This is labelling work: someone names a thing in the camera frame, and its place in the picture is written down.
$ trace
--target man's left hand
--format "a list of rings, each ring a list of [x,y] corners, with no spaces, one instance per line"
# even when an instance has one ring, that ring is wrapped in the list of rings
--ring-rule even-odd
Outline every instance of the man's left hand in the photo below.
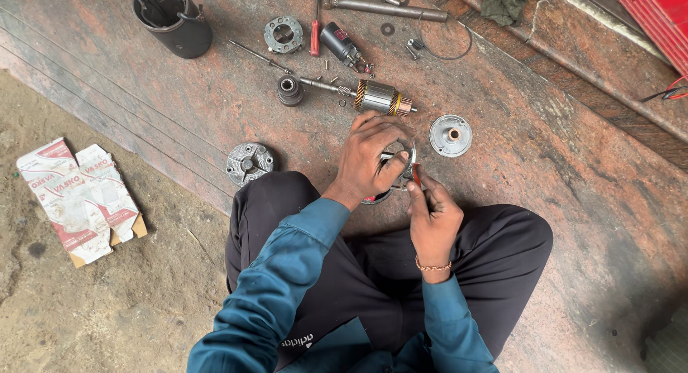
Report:
[[[322,194],[351,211],[364,198],[391,188],[404,171],[409,155],[402,150],[382,165],[380,154],[392,143],[404,143],[416,134],[399,116],[376,115],[379,113],[366,111],[356,116],[344,141],[337,177]]]

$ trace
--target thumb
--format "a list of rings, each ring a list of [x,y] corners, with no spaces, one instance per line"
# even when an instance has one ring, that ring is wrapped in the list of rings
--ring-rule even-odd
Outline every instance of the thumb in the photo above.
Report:
[[[413,181],[408,181],[406,190],[411,196],[411,219],[427,218],[429,216],[428,204],[425,201],[425,193],[420,189],[420,186]]]
[[[384,166],[380,169],[379,177],[385,184],[393,184],[394,180],[404,171],[406,161],[409,159],[409,152],[401,150],[394,157],[387,160]]]

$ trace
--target dirt ground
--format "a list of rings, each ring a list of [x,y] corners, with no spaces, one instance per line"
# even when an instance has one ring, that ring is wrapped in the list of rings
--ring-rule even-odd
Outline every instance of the dirt ground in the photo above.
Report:
[[[112,153],[149,229],[79,269],[16,175],[19,156],[59,137]],[[228,218],[7,71],[0,145],[0,372],[184,372],[227,294]]]

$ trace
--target screwdriver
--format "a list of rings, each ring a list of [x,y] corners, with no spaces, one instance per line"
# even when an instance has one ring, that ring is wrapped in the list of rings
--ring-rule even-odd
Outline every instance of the screwdriver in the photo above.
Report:
[[[320,54],[320,42],[318,41],[318,34],[320,32],[320,23],[318,23],[318,12],[320,11],[320,0],[315,0],[315,19],[311,26],[310,32],[310,55],[318,57]]]

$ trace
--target red box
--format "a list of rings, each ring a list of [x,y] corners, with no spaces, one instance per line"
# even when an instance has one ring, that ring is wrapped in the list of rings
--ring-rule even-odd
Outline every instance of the red box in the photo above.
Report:
[[[688,75],[688,0],[618,0],[680,74]]]

